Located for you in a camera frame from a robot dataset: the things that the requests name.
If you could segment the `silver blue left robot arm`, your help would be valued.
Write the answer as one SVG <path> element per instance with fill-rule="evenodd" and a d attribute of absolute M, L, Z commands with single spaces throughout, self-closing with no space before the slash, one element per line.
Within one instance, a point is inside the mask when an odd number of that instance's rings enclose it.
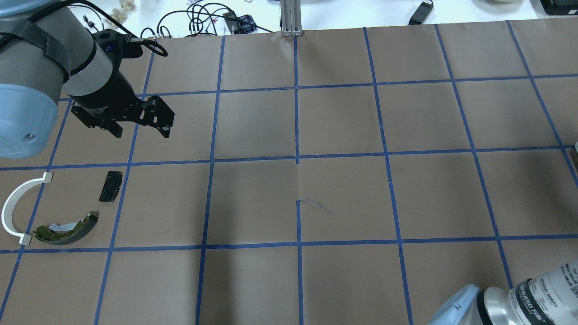
<path fill-rule="evenodd" d="M 121 122 L 155 128 L 168 138 L 175 119 L 157 95 L 139 99 L 120 72 L 124 58 L 143 48 L 161 57 L 167 50 L 142 39 L 87 0 L 82 4 L 117 25 L 91 33 L 70 11 L 74 0 L 3 0 L 1 2 L 0 151 L 7 159 L 41 153 L 58 117 L 65 92 L 72 112 L 86 127 L 121 138 Z"/>

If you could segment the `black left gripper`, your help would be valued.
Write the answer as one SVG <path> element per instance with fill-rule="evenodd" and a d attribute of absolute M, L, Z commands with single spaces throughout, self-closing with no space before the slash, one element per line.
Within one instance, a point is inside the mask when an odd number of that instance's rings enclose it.
<path fill-rule="evenodd" d="M 72 95 L 73 114 L 88 128 L 101 128 L 120 139 L 120 122 L 155 128 L 165 139 L 171 135 L 175 113 L 158 95 L 136 96 L 122 73 L 115 72 L 103 87 L 87 95 Z"/>

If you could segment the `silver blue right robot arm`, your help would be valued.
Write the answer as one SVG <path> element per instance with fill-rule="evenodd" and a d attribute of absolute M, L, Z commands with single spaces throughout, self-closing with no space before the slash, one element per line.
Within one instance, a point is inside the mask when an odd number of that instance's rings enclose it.
<path fill-rule="evenodd" d="M 156 165 L 164 246 L 200 257 L 192 302 L 161 324 L 545 325 L 574 322 L 577 124 L 377 120 L 202 132 Z"/>

